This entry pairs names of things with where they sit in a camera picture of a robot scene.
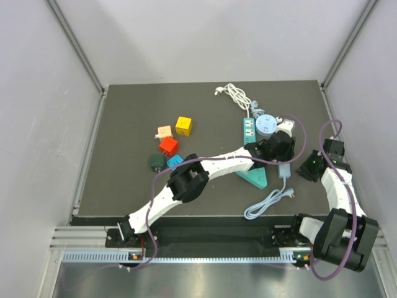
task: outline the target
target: cable plug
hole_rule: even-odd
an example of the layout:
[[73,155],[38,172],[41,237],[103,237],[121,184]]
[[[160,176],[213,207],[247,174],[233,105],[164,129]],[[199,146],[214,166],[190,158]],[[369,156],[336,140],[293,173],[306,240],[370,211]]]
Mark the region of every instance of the cable plug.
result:
[[279,165],[279,177],[285,179],[291,177],[291,164],[285,163],[284,165]]
[[252,101],[251,102],[251,109],[256,109],[257,107],[259,107],[258,102],[257,101]]
[[215,89],[215,95],[220,95],[224,90],[224,87],[217,87]]
[[294,190],[292,188],[288,188],[287,190],[285,190],[282,194],[283,197],[295,197],[294,194]]

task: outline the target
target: metal floor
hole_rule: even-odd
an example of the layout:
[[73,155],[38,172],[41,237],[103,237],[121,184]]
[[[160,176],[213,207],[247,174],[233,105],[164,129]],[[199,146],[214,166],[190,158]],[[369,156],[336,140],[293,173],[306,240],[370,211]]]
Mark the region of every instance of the metal floor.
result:
[[[101,266],[62,264],[53,297],[386,297],[373,258],[362,273],[343,270],[328,282],[290,264],[152,264],[130,273],[104,269],[71,292],[62,286],[62,276],[65,286],[73,287]],[[335,266],[319,263],[316,268],[325,276]]]

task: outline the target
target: white cable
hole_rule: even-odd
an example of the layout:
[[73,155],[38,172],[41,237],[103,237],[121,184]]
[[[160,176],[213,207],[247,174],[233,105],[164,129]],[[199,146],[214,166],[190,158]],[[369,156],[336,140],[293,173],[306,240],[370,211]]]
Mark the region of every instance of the white cable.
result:
[[249,107],[251,105],[251,100],[247,97],[244,90],[237,88],[232,83],[229,83],[225,87],[217,87],[215,89],[215,95],[219,95],[222,92],[225,92],[227,95],[229,95],[242,110],[246,110],[247,118],[249,118]]
[[285,191],[285,186],[287,185],[287,179],[283,178],[283,188],[273,190],[262,202],[248,207],[244,211],[244,217],[246,219],[252,220],[256,219],[258,216],[262,215],[271,205],[280,202],[281,198],[293,196],[293,189],[289,188]]

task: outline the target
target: blue cube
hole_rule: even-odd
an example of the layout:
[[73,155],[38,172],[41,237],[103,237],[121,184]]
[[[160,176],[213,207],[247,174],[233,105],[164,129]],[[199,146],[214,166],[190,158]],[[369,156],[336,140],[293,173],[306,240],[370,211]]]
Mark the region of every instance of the blue cube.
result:
[[180,163],[182,163],[183,162],[183,158],[182,157],[180,157],[179,155],[174,155],[173,157],[171,157],[168,161],[167,161],[167,165],[168,165],[168,167],[170,168],[170,167],[172,167],[172,166],[175,166],[175,165],[179,165]]

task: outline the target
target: white power cord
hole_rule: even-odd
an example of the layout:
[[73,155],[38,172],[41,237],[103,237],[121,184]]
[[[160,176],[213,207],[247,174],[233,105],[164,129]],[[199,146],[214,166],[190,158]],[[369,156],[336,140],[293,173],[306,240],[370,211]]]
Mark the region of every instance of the white power cord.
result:
[[229,95],[242,110],[246,110],[247,118],[249,118],[249,107],[252,101],[247,97],[244,90],[237,88],[232,83],[229,83],[225,87],[217,87],[215,89],[215,95],[220,95],[222,92]]
[[285,187],[287,186],[287,179],[290,176],[290,164],[280,165],[279,177],[283,179],[283,187],[281,189],[273,190],[262,202],[248,207],[244,211],[244,217],[249,220],[256,219],[258,216],[262,215],[271,205],[280,202],[283,197],[293,197],[293,189],[285,189]]

